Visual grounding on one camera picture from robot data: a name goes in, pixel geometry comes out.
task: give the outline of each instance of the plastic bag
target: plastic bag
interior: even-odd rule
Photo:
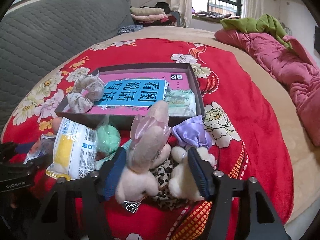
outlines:
[[[169,116],[196,116],[196,97],[191,89],[169,90],[164,101],[169,105]]]
[[[81,179],[95,170],[95,130],[63,117],[46,174],[54,179]]]
[[[120,133],[109,124],[109,115],[106,115],[96,129],[96,151],[102,154],[105,161],[111,160],[120,145]]]
[[[42,134],[39,140],[32,146],[28,152],[23,163],[27,163],[32,159],[41,157],[47,154],[53,154],[53,145],[56,139],[56,135]]]

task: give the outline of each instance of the clothes pile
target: clothes pile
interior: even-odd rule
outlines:
[[[176,26],[177,19],[170,14],[169,5],[165,2],[158,2],[151,7],[131,7],[131,16],[135,24],[148,26]]]

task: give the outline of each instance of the plush toy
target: plush toy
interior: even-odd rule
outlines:
[[[147,195],[158,194],[158,181],[149,169],[159,166],[170,154],[171,147],[166,144],[171,133],[168,109],[166,102],[157,101],[146,117],[135,117],[131,126],[132,142],[127,150],[126,166],[116,188],[118,203],[138,202]]]
[[[179,165],[171,173],[169,191],[176,198],[204,200],[188,164],[190,147],[196,147],[201,159],[209,161],[211,166],[215,164],[214,156],[208,153],[208,149],[212,146],[212,139],[203,128],[201,116],[195,116],[178,124],[172,128],[172,133],[177,138],[179,146],[172,148],[171,155]]]

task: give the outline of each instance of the pink comforter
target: pink comforter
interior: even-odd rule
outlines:
[[[311,55],[292,36],[285,36],[294,52],[267,33],[215,33],[218,41],[245,50],[289,91],[297,113],[316,146],[320,146],[320,69]]]

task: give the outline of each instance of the red blanket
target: red blanket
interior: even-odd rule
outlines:
[[[215,169],[237,179],[257,177],[285,223],[293,208],[293,173],[276,115],[235,56],[221,49],[164,39],[94,45],[53,73],[20,103],[7,126],[4,142],[26,143],[52,132],[53,110],[61,93],[66,95],[81,73],[97,67],[146,62],[201,65],[193,65],[193,69],[203,93],[205,128],[214,138],[210,153],[217,160]],[[121,136],[124,142],[129,133],[123,131]],[[24,155],[17,155],[14,161],[22,159]],[[35,181],[31,190],[38,197],[55,183],[44,171],[37,174]],[[235,199],[228,239],[235,233],[237,207]],[[140,235],[144,240],[177,240],[194,239],[201,234],[211,203],[189,203],[164,211],[156,203],[146,201],[137,213],[130,214],[111,199],[105,202],[105,208],[114,237],[125,240],[132,234],[128,239]]]

